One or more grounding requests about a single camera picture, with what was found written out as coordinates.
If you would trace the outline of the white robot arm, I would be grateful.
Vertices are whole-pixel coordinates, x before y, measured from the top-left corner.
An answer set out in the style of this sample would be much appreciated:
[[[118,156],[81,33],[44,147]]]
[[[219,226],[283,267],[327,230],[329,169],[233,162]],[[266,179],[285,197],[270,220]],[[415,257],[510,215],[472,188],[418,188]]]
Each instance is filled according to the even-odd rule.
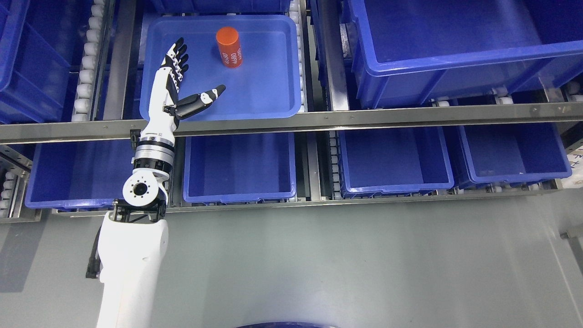
[[[103,284],[98,328],[149,328],[162,261],[169,245],[164,219],[175,137],[169,130],[130,132],[133,174],[98,229],[86,278]]]

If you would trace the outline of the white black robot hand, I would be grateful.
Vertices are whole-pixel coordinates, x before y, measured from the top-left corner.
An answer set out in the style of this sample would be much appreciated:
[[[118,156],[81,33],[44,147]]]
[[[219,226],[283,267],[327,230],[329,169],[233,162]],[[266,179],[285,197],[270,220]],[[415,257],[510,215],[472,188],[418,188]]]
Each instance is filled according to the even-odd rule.
[[[188,71],[187,45],[179,38],[166,52],[154,75],[148,103],[148,124],[143,134],[154,137],[173,136],[180,121],[210,108],[226,90],[221,84],[209,91],[179,99],[181,83]]]

